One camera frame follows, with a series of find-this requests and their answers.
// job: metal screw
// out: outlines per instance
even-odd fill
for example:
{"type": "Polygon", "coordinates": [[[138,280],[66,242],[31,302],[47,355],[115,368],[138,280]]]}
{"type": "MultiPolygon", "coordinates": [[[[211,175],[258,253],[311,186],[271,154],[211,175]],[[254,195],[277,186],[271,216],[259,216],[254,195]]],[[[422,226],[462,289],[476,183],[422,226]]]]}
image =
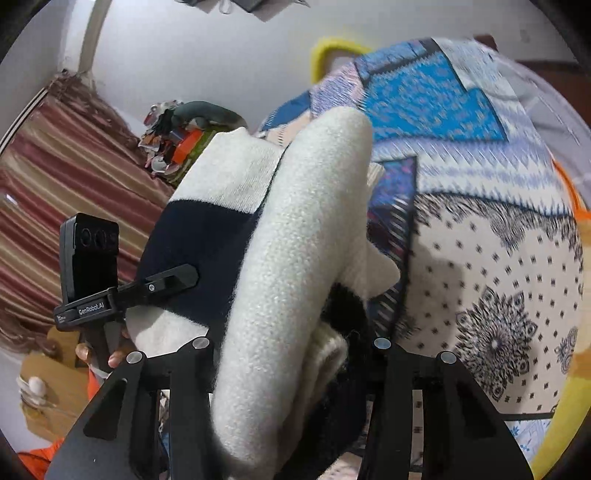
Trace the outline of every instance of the metal screw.
{"type": "Polygon", "coordinates": [[[453,365],[454,363],[456,363],[456,360],[457,360],[457,357],[453,353],[451,353],[451,352],[441,352],[441,361],[444,364],[453,365]]]}
{"type": "Polygon", "coordinates": [[[196,350],[201,350],[201,348],[207,348],[209,346],[209,338],[206,337],[197,337],[193,340],[193,348],[196,350]]]}
{"type": "Polygon", "coordinates": [[[136,364],[142,359],[142,352],[131,352],[125,359],[129,364],[136,364]]]}
{"type": "Polygon", "coordinates": [[[392,342],[385,337],[377,337],[374,340],[374,347],[380,350],[388,350],[392,346],[392,342]]]}

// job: knit fabric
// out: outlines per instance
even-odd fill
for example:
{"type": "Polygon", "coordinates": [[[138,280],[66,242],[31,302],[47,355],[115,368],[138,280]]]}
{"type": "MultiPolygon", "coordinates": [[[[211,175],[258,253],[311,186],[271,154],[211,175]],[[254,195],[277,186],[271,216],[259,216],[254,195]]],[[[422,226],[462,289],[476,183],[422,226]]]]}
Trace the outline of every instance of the knit fabric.
{"type": "Polygon", "coordinates": [[[382,171],[369,166],[371,147],[367,118],[349,108],[313,121],[285,151],[244,129],[218,134],[148,241],[138,278],[183,263],[200,278],[129,309],[129,332],[148,356],[208,329],[224,337],[212,422],[227,477],[315,478],[363,427],[364,304],[399,277],[366,239],[382,171]],[[312,431],[321,452],[302,446],[312,431]]]}

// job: mandala print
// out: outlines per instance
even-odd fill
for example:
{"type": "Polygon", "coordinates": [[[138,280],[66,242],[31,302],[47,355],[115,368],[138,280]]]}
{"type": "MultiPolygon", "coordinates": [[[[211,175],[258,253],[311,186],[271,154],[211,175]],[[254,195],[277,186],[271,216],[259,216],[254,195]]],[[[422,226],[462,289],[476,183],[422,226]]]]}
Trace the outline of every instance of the mandala print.
{"type": "Polygon", "coordinates": [[[519,248],[519,244],[525,239],[526,230],[541,228],[549,239],[553,240],[559,235],[561,240],[567,240],[574,259],[581,262],[583,259],[579,230],[570,215],[548,217],[513,205],[445,194],[418,195],[415,206],[417,222],[427,226],[430,225],[430,216],[441,219],[442,210],[448,211],[456,223],[469,215],[486,218],[509,255],[519,248]]]}
{"type": "Polygon", "coordinates": [[[499,401],[509,383],[530,371],[530,342],[538,326],[524,309],[524,295],[499,295],[485,288],[478,303],[456,314],[454,353],[484,392],[499,401]]]}
{"type": "Polygon", "coordinates": [[[573,357],[574,344],[577,342],[577,327],[572,327],[569,330],[566,338],[560,341],[560,345],[554,349],[558,355],[557,363],[560,363],[562,373],[566,375],[569,372],[570,361],[573,357]]]}

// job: blue patterned quilt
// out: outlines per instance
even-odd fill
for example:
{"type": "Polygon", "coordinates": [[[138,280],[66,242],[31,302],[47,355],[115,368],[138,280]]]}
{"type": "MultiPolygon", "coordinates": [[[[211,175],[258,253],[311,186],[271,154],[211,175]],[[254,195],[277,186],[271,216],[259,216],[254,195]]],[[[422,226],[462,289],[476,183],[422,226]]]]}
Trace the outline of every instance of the blue patterned quilt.
{"type": "MultiPolygon", "coordinates": [[[[368,236],[402,274],[369,305],[375,329],[410,352],[455,352],[531,460],[576,341],[582,245],[548,148],[500,60],[475,41],[397,44],[279,107],[258,135],[287,146],[332,107],[366,113],[372,159],[385,167],[368,236]]],[[[420,469],[422,415],[413,418],[420,469]]]]}

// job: finger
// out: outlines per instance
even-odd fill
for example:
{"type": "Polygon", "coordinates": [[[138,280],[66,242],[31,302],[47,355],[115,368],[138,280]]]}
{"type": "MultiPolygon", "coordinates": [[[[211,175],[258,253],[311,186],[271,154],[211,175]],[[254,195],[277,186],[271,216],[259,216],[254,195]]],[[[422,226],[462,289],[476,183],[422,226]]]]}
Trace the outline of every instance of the finger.
{"type": "Polygon", "coordinates": [[[111,354],[109,357],[109,366],[111,368],[117,368],[119,364],[123,361],[127,354],[121,350],[116,350],[111,354]]]}
{"type": "Polygon", "coordinates": [[[137,350],[137,348],[130,339],[126,337],[121,337],[119,340],[119,346],[117,347],[117,350],[127,355],[128,353],[137,350]]]}
{"type": "Polygon", "coordinates": [[[76,345],[76,356],[85,363],[90,362],[92,350],[86,343],[79,343],[76,345]]]}

